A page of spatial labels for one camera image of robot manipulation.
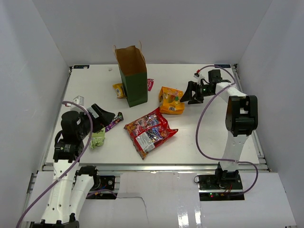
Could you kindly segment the orange snack pack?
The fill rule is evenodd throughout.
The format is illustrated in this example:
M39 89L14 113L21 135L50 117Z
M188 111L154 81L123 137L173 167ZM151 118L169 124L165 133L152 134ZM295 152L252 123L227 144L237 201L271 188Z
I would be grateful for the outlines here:
M185 104L181 102L183 92L169 87L161 87L159 93L159 109L162 114L180 115L185 109Z

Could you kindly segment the small yellow snack packet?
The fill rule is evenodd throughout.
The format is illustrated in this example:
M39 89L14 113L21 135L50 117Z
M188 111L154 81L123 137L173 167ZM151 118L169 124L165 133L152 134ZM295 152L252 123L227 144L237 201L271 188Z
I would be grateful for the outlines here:
M112 87L115 90L118 99L126 98L122 83L114 84Z

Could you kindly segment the large red candy bag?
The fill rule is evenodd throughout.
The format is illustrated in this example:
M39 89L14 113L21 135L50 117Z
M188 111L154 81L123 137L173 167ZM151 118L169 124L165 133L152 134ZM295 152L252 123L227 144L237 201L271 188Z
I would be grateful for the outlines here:
M143 160L178 132L178 129L170 128L159 108L126 124L124 129Z

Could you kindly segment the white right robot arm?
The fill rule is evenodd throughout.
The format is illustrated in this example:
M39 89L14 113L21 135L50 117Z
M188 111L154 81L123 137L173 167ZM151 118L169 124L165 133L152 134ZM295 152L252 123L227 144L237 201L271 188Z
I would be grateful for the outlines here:
M235 87L235 80L223 79L220 68L210 70L208 79L197 71L197 82L189 81L181 102L201 104L206 96L211 100L220 97L227 103L225 126L228 137L222 158L217 159L215 185L226 189L239 177L240 156L248 137L258 126L257 97L246 95Z

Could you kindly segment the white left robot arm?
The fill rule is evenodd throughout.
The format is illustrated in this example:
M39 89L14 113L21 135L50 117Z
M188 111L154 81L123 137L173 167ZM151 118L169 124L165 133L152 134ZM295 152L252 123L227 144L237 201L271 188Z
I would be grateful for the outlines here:
M78 216L90 190L100 185L95 166L79 168L79 161L89 146L83 140L114 119L115 114L97 104L79 111L71 110L61 116L61 131L57 133L53 154L53 182L45 192L50 196L39 223L32 228L77 228Z

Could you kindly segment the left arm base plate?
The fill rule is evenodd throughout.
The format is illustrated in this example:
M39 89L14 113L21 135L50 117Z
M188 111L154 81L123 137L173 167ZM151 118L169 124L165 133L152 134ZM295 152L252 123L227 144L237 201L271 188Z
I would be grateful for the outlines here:
M91 191L96 190L114 190L115 189L115 176L113 175L97 175L94 177L93 187L90 189Z

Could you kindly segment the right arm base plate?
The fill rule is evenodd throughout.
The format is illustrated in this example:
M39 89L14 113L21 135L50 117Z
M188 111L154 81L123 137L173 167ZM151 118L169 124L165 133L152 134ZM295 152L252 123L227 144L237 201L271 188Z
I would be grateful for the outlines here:
M217 182L215 174L197 175L193 181L198 185L200 201L245 200L240 176L235 181Z

